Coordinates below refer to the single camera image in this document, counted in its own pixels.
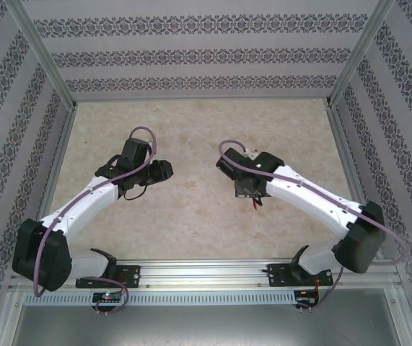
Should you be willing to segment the aluminium lower frame beam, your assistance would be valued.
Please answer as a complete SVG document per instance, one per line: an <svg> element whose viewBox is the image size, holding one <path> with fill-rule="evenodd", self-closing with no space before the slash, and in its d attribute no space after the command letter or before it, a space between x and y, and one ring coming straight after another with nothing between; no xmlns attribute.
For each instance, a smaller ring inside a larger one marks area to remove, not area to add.
<svg viewBox="0 0 412 346"><path fill-rule="evenodd" d="M403 288L385 288L385 297L400 346L412 346L412 311Z"/></svg>
<svg viewBox="0 0 412 346"><path fill-rule="evenodd" d="M0 346L12 346L19 324L25 294L7 292L0 311Z"/></svg>

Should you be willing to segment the aluminium side rail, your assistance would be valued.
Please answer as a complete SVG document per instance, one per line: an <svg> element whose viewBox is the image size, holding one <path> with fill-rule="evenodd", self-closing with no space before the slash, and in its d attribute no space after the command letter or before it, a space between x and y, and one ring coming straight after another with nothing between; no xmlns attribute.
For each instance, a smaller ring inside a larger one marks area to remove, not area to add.
<svg viewBox="0 0 412 346"><path fill-rule="evenodd" d="M21 221L37 221L51 211L51 202L63 164L77 106L60 107L42 121L32 142L25 172L25 201Z"/></svg>
<svg viewBox="0 0 412 346"><path fill-rule="evenodd" d="M338 113L336 112L336 109L330 106L328 103L325 104L325 110L328 116L328 121L333 133L334 141L341 161L343 172L346 177L346 184L349 188L351 198L356 202L365 204L367 199L361 187L359 175L357 174L353 156L351 155L349 145L343 132L341 121L338 118Z"/></svg>

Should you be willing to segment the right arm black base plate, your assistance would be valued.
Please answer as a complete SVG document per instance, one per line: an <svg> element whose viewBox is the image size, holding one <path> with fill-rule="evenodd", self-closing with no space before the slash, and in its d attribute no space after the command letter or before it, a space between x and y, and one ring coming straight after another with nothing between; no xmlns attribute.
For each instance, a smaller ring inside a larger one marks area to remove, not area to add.
<svg viewBox="0 0 412 346"><path fill-rule="evenodd" d="M289 263L271 263L263 270L268 276L271 287L331 287L333 276L330 270L324 270L316 275L309 274L299 265Z"/></svg>

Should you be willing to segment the aluminium frame post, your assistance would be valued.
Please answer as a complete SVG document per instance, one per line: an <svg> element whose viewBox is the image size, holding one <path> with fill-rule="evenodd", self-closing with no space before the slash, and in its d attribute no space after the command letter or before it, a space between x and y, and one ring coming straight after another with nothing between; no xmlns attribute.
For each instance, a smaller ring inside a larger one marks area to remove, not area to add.
<svg viewBox="0 0 412 346"><path fill-rule="evenodd" d="M367 20L363 31L361 32L359 39L351 51L351 54L347 58L345 66L340 72L331 93L325 99L325 106L332 108L338 104L339 99L344 93L344 89L348 86L352 79L354 72L364 58L368 51L375 35L384 22L386 16L390 12L395 0L378 0L371 16Z"/></svg>
<svg viewBox="0 0 412 346"><path fill-rule="evenodd" d="M23 6L22 0L4 0L4 3L32 48L39 63L44 68L61 100L69 109L73 108L76 105L76 101L40 36L37 27Z"/></svg>

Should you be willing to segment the aluminium mounting rail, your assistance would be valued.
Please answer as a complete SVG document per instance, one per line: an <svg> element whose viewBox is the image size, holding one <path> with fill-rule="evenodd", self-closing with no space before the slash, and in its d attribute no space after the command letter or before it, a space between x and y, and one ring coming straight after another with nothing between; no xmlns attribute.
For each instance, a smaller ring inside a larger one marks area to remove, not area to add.
<svg viewBox="0 0 412 346"><path fill-rule="evenodd" d="M138 265L139 290L269 290L264 272L271 263L285 259L230 260L126 260L121 265ZM396 267L370 267L365 274L344 270L337 285L347 288L400 288Z"/></svg>

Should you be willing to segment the grey metal sheet panel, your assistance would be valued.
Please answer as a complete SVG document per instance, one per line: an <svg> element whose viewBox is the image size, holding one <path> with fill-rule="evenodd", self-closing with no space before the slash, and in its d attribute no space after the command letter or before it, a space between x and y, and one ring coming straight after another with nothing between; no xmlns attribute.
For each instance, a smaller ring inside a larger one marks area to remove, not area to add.
<svg viewBox="0 0 412 346"><path fill-rule="evenodd" d="M13 346L401 346L387 317L288 306L27 307Z"/></svg>

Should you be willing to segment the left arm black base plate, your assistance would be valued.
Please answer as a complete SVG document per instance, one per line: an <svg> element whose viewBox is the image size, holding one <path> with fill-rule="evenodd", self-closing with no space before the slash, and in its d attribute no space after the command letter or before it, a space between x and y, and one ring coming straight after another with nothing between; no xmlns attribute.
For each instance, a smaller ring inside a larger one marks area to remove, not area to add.
<svg viewBox="0 0 412 346"><path fill-rule="evenodd" d="M110 279L117 283L109 283L106 281L97 280L95 278L80 278L76 279L76 288L120 288L119 284L123 284L127 288L138 288L141 268L137 265L113 265L110 269L106 269L101 278Z"/></svg>

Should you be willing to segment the aluminium frame crossbeam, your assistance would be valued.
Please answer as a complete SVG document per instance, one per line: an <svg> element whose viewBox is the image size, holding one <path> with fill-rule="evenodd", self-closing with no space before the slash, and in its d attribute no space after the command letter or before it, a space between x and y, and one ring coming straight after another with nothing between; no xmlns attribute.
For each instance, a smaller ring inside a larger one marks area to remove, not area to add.
<svg viewBox="0 0 412 346"><path fill-rule="evenodd" d="M135 97L135 98L112 98L112 99L75 99L74 104L81 103L100 103L100 102L161 102L161 101L222 101L222 100L312 100L321 99L323 102L329 102L330 97L308 96L308 97L246 97L243 95L227 95L227 96L203 96L203 97Z"/></svg>

